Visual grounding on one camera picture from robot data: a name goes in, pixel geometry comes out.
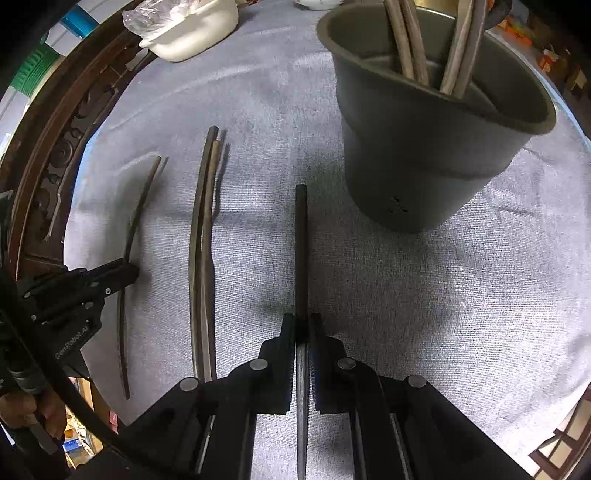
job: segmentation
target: metal screw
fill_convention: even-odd
[[[353,370],[355,368],[355,365],[357,365],[355,363],[355,360],[353,360],[352,358],[341,358],[338,362],[336,362],[337,367],[339,367],[341,370]]]
[[[408,385],[414,388],[423,388],[427,385],[427,380],[422,375],[410,375],[408,378]]]
[[[199,386],[199,380],[197,380],[195,377],[183,378],[178,386],[184,392],[191,392],[195,390],[197,386]]]
[[[249,363],[249,365],[254,371],[259,371],[267,368],[269,366],[269,362],[267,362],[267,360],[264,358],[255,358]]]

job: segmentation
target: plastic bag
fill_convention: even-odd
[[[145,0],[123,12],[125,28],[145,40],[153,40],[187,16],[194,14],[202,0]]]

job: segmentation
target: cream plastic bowl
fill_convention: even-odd
[[[139,46],[161,59],[183,61],[223,40],[237,25],[235,0],[211,0],[158,37],[142,40]]]

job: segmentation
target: gray cup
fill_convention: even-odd
[[[535,74],[489,34],[464,100],[440,93],[455,19],[417,14],[431,87],[399,73],[383,4],[337,7],[316,29],[335,64],[349,193],[366,215],[399,231],[443,223],[556,123]]]

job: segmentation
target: gray fabric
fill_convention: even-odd
[[[87,148],[64,243],[67,265],[122,255],[152,159],[128,292],[125,401],[115,298],[83,353],[132,421],[191,375],[187,262],[207,128],[227,130],[213,231],[219,375],[256,357],[294,309],[294,191],[309,187],[310,305],[350,356],[421,373],[518,458],[551,435],[590,380],[589,161],[560,106],[506,172],[441,227],[393,233],[347,194],[340,115],[321,12],[288,0],[241,10],[238,30],[188,61],[156,60]],[[352,478],[347,419],[311,415],[309,478]],[[253,478],[295,478],[295,412],[259,419]]]

